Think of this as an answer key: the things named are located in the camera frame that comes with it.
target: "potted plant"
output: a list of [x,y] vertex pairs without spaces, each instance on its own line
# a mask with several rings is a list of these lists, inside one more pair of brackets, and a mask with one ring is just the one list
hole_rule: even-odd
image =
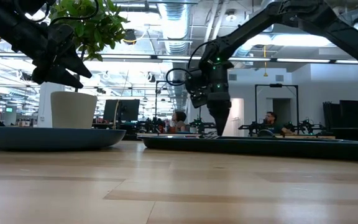
[[[101,51],[125,37],[122,24],[126,18],[119,16],[121,8],[111,0],[59,0],[50,9],[51,23],[66,23],[74,29],[73,43],[81,52],[81,59],[103,61]],[[97,96],[58,91],[51,94],[52,126],[54,128],[90,128]]]

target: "wooden floor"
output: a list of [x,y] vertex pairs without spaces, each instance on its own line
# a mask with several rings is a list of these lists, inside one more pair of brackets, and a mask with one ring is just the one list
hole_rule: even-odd
[[0,151],[0,224],[357,223],[358,163],[155,151]]

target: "doorway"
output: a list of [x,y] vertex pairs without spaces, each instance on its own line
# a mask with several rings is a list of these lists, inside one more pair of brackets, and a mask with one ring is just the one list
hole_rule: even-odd
[[291,121],[291,99],[273,99],[273,112],[277,114],[277,123]]

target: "green leaves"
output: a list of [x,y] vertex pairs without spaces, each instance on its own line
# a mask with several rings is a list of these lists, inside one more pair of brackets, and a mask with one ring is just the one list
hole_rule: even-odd
[[[107,46],[111,49],[116,47],[125,37],[125,29],[122,24],[127,22],[126,18],[119,16],[121,8],[116,6],[112,0],[98,0],[99,12],[92,19],[85,21],[60,20],[57,23],[66,23],[74,30],[73,43],[81,52],[86,50],[88,56],[84,60],[103,61],[100,54]],[[57,17],[85,17],[94,13],[96,7],[94,0],[61,0],[60,4],[53,5],[49,18]]]

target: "white planter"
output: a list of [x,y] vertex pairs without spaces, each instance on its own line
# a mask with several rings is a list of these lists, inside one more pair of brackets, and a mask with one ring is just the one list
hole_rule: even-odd
[[50,95],[53,128],[92,128],[97,96],[56,91]]

